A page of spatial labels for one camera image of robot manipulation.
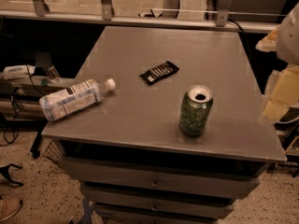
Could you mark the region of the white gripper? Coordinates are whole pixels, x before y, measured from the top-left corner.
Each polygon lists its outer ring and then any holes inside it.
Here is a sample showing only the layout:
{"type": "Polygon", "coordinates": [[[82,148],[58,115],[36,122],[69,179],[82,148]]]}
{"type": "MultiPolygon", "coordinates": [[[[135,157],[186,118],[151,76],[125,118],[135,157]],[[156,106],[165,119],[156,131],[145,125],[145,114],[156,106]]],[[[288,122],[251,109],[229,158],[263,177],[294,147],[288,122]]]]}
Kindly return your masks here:
{"type": "Polygon", "coordinates": [[[280,121],[299,101],[299,3],[255,47],[262,52],[277,51],[280,60],[288,64],[281,72],[274,70],[267,80],[262,117],[280,121]]]}

